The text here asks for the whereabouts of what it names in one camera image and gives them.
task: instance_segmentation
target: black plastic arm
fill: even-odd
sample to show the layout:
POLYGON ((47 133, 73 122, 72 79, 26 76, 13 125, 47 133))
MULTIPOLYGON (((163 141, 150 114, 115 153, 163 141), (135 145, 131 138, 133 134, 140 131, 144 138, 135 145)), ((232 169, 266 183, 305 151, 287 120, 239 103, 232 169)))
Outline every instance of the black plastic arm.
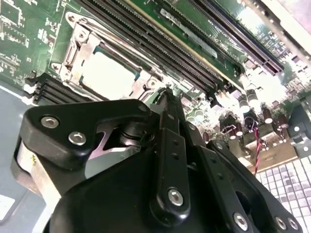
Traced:
POLYGON ((170 89, 157 104, 157 113, 138 100, 26 112, 12 172, 56 206, 51 233, 302 232, 222 142, 206 146, 170 89), (53 117, 56 125, 42 122, 44 117, 53 117), (72 132, 80 133, 75 142, 72 132), (99 132, 104 133, 100 142, 99 132), (101 154, 120 145, 140 152, 84 177, 94 151, 101 154))
POLYGON ((144 120, 151 114, 139 100, 88 102, 40 106, 29 109, 23 118, 19 136, 27 148, 64 169, 84 166, 94 150, 97 130, 111 130, 131 120, 144 120), (56 128, 43 126, 43 117, 59 122, 56 128), (83 133, 86 142, 69 141, 72 132, 83 133))

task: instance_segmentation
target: capacitor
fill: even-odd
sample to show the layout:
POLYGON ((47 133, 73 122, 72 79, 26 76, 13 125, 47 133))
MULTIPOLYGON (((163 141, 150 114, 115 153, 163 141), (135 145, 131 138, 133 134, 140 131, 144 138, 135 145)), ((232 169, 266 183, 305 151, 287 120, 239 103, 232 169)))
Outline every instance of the capacitor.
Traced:
POLYGON ((247 100, 251 107, 257 108, 260 105, 255 90, 251 89, 247 91, 247 100))
POLYGON ((246 95, 241 95, 239 98, 239 105, 240 105, 240 110, 242 113, 248 113, 250 110, 250 107, 248 105, 246 95))
POLYGON ((282 129, 287 129, 288 128, 288 122, 287 122, 286 116, 284 114, 278 115, 277 116, 277 121, 278 121, 278 125, 282 129))
POLYGON ((201 109, 195 111, 195 120, 201 122, 204 120, 204 112, 201 109))
POLYGON ((242 128, 242 124, 237 122, 235 124, 235 135, 241 137, 243 135, 243 128, 242 128))
POLYGON ((209 134, 207 132, 204 132, 202 137, 203 141, 207 144, 209 142, 209 134))
POLYGON ((195 119, 194 119, 194 117, 193 116, 190 116, 190 117, 188 117, 187 118, 187 121, 189 121, 191 124, 195 124, 195 119))
POLYGON ((266 124, 272 123, 273 119, 272 119, 271 112, 269 109, 264 108, 262 110, 262 115, 263 115, 264 123, 266 123, 266 124))
POLYGON ((231 140, 233 140, 233 139, 236 139, 236 132, 235 132, 235 130, 231 130, 230 132, 229 132, 229 138, 231 139, 231 140))

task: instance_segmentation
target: sticker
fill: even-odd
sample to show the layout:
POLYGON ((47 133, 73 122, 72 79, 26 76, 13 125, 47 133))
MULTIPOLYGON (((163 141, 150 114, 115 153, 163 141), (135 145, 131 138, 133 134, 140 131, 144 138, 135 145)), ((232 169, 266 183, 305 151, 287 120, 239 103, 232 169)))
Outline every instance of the sticker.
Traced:
POLYGON ((4 217, 11 209, 15 200, 3 195, 0 195, 0 221, 4 220, 4 217))

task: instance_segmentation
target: bolt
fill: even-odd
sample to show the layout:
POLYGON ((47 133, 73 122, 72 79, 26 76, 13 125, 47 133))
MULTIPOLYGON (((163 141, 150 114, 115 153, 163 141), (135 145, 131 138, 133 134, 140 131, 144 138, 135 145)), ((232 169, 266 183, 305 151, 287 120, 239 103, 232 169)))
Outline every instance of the bolt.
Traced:
POLYGON ((145 107, 145 105, 141 104, 139 107, 138 107, 140 110, 146 112, 147 111, 147 108, 145 107))
POLYGON ((59 122, 54 117, 45 116, 41 119, 41 124, 46 128, 55 129, 59 125, 59 122))
POLYGON ((234 213, 234 214, 233 214, 233 219, 234 219, 235 223, 236 223, 243 231, 247 231, 247 229, 248 229, 247 221, 245 220, 245 218, 244 218, 240 213, 234 213))
POLYGON ((282 230, 286 230, 287 227, 285 225, 285 222, 281 218, 276 217, 276 223, 282 230))
POLYGON ((222 144, 220 144, 219 142, 216 142, 216 146, 218 147, 218 149, 223 149, 223 146, 222 146, 222 144))
POLYGON ((189 124, 189 128, 190 128, 190 129, 192 129, 192 130, 195 130, 195 129, 196 129, 196 127, 195 127, 194 125, 192 125, 190 122, 188 122, 188 124, 189 124))
POLYGON ((58 68, 57 65, 52 65, 52 68, 53 68, 54 70, 59 70, 59 68, 58 68))
POLYGON ((69 16, 69 17, 68 17, 68 20, 69 20, 70 22, 74 22, 74 21, 75 21, 75 18, 74 18, 74 16, 69 16))
POLYGON ((169 199, 173 205, 181 206, 184 203, 184 198, 176 189, 169 190, 169 199))
POLYGON ((80 132, 72 132, 68 136, 69 142, 77 146, 82 146, 86 143, 86 136, 80 132))
POLYGON ((290 226, 291 226, 292 228, 294 228, 295 230, 298 230, 298 229, 299 229, 297 223, 296 223, 294 220, 292 220, 290 217, 288 218, 288 221, 290 222, 290 226))
POLYGON ((174 120, 174 117, 171 114, 168 114, 169 118, 174 120))

